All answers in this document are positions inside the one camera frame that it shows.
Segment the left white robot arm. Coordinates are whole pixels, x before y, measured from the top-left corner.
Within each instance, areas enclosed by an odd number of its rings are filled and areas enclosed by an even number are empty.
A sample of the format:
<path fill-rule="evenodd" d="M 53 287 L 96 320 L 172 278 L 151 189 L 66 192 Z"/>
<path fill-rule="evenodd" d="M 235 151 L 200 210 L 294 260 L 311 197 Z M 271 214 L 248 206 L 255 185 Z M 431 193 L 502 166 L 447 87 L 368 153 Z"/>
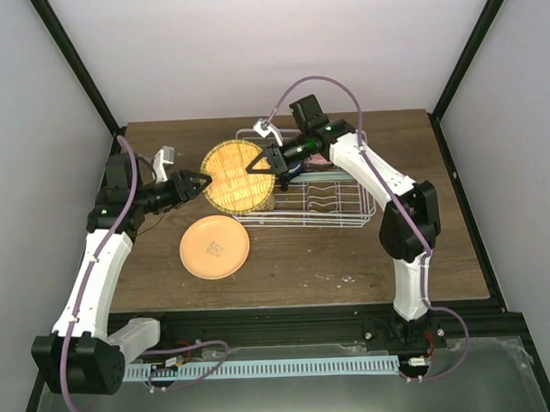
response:
<path fill-rule="evenodd" d="M 153 180 L 143 183 L 133 151 L 107 159 L 105 185 L 88 215 L 70 298 L 51 333 L 36 337 L 32 346 L 52 392 L 110 396 L 118 391 L 126 365 L 145 351 L 161 359 L 174 350 L 173 333 L 152 318 L 135 318 L 114 333 L 107 331 L 117 281 L 146 215 L 177 209 L 211 183 L 210 176 L 187 169 L 166 172 L 173 160 L 173 149 L 162 147 L 152 162 Z"/>

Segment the mint green flower plate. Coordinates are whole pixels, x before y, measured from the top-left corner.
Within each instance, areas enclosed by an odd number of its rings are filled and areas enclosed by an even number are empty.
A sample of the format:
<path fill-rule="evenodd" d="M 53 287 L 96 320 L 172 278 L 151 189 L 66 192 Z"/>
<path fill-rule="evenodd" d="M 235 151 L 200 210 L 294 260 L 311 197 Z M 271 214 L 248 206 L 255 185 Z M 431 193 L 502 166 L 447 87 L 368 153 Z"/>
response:
<path fill-rule="evenodd" d="M 354 181 L 354 178 L 341 170 L 328 172 L 300 173 L 290 180 L 290 183 L 339 183 L 341 181 Z"/>

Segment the cream shallow bowl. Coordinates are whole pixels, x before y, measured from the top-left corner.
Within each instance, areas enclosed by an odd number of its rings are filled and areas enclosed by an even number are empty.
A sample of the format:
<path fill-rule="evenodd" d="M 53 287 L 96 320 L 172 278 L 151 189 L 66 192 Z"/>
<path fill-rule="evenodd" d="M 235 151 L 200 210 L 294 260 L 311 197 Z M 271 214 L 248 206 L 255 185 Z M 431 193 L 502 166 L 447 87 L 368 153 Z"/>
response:
<path fill-rule="evenodd" d="M 275 209 L 275 195 L 271 193 L 267 198 L 266 201 L 256 208 L 256 212 L 263 212 L 263 211 L 273 211 Z"/>

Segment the bamboo pattern plate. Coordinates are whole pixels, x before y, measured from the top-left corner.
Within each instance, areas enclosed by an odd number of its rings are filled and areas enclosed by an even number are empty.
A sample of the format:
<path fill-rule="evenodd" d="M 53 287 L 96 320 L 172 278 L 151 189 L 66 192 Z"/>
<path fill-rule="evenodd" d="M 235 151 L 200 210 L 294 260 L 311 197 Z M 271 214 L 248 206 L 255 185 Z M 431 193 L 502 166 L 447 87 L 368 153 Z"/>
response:
<path fill-rule="evenodd" d="M 213 146 L 200 167 L 200 172 L 211 178 L 203 193 L 212 207 L 237 215 L 259 211 L 266 205 L 275 188 L 275 176 L 246 170 L 262 152 L 261 146 L 244 139 Z"/>

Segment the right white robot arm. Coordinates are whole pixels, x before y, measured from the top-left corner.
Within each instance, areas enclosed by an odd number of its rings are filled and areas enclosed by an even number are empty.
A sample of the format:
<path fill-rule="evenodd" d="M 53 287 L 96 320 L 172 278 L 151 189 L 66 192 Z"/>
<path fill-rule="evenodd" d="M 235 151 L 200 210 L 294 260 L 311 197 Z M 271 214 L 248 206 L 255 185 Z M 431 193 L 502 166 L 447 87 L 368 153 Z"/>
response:
<path fill-rule="evenodd" d="M 292 164 L 322 155 L 371 194 L 383 212 L 381 246 L 394 262 L 396 291 L 390 336 L 398 346 L 414 348 L 425 337 L 429 324 L 428 270 L 442 231 L 433 184 L 418 183 L 389 165 L 368 146 L 361 126 L 343 118 L 329 119 L 313 94 L 292 103 L 290 109 L 300 134 L 284 140 L 270 119 L 260 118 L 252 128 L 259 136 L 273 136 L 275 141 L 256 158 L 268 162 L 266 173 L 286 182 Z"/>

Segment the pink plate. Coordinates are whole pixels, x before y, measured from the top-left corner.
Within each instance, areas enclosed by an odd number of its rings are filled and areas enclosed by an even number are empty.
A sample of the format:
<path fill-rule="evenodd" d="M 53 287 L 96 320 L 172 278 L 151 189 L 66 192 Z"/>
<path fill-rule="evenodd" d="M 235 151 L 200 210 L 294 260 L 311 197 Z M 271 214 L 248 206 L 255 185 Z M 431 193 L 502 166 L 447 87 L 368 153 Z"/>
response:
<path fill-rule="evenodd" d="M 314 166 L 314 165 L 319 165 L 319 166 L 330 166 L 332 165 L 332 162 L 328 161 L 323 155 L 321 154 L 314 154 L 313 156 L 311 156 L 309 158 L 309 163 L 308 165 L 310 166 Z"/>

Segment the dark blue mug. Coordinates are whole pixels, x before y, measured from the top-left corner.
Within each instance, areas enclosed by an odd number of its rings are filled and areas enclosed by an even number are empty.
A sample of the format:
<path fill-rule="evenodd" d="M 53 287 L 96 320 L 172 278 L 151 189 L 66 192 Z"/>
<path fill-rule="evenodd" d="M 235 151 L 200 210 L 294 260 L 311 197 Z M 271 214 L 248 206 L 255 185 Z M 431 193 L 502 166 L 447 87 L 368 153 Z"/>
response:
<path fill-rule="evenodd" d="M 306 170 L 306 163 L 304 161 L 301 162 L 294 162 L 288 165 L 288 171 L 286 173 L 286 177 L 288 180 L 292 180 L 296 178 L 296 176 L 299 176 L 300 174 L 304 173 Z"/>

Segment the white wire dish rack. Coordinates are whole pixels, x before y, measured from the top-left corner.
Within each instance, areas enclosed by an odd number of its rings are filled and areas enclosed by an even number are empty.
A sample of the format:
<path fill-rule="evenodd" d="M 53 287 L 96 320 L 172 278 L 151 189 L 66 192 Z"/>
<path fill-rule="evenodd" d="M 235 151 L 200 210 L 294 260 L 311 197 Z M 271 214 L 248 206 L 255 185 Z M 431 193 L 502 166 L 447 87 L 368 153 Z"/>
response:
<path fill-rule="evenodd" d="M 341 170 L 333 165 L 306 165 L 305 173 Z M 361 228 L 377 212 L 375 200 L 355 179 L 289 183 L 286 192 L 276 185 L 273 194 L 273 211 L 236 214 L 234 219 L 248 228 Z"/>

